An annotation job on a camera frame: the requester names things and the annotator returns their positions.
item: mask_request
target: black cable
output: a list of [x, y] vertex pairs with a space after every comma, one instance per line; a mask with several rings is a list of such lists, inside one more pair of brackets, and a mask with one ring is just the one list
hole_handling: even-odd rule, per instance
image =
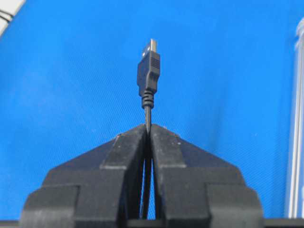
[[9, 15], [12, 19], [14, 17], [14, 15], [12, 15], [11, 13], [8, 13], [7, 11], [1, 10], [1, 9], [0, 9], [0, 13], [4, 13], [6, 15]]
[[10, 23], [10, 20], [7, 19], [7, 18], [5, 18], [4, 16], [1, 16], [1, 15], [0, 15], [0, 18], [3, 19], [3, 20], [5, 20], [7, 23]]
[[137, 85], [139, 96], [142, 97], [142, 108], [145, 110], [145, 125], [147, 143], [145, 148], [145, 178], [142, 193], [140, 217], [147, 219], [150, 200], [150, 185], [152, 172], [152, 153], [150, 145], [151, 110], [154, 107], [154, 94], [157, 91], [157, 81], [160, 76], [160, 55], [156, 52], [156, 41], [151, 39], [142, 52], [142, 59], [137, 67]]
[[143, 213], [142, 218], [148, 218], [149, 201], [150, 201], [150, 187], [151, 187], [151, 158], [146, 158], [145, 162], [145, 179], [144, 179], [144, 192], [143, 192]]

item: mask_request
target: black plug housing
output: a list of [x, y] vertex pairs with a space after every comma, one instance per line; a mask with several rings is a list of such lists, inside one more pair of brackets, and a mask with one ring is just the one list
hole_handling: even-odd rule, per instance
[[137, 67], [137, 85], [139, 86], [139, 96], [144, 100], [149, 96], [147, 102], [142, 103], [142, 107], [148, 105], [154, 107], [153, 96], [157, 92], [157, 81], [160, 76], [160, 55], [154, 51], [148, 51]]

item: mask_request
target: blue fabric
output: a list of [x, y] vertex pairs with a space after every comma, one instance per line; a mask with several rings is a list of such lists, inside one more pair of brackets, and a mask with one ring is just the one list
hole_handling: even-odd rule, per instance
[[302, 0], [28, 0], [0, 38], [0, 219], [19, 218], [50, 168], [143, 123], [150, 38], [152, 122], [238, 166], [282, 217], [302, 16]]

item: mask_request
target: metal usb plug tip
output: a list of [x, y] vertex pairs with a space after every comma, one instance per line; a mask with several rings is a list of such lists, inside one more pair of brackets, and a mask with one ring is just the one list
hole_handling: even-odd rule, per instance
[[142, 51], [142, 59], [146, 56], [149, 51], [156, 52], [156, 40], [151, 39], [150, 42], [145, 46]]

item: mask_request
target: clamp jaw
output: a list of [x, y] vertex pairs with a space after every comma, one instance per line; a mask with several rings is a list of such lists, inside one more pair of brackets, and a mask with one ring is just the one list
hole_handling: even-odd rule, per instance
[[[145, 145], [154, 162], [157, 220], [139, 219]], [[22, 228], [262, 228], [257, 194], [239, 169], [152, 125], [49, 171], [24, 205]]]

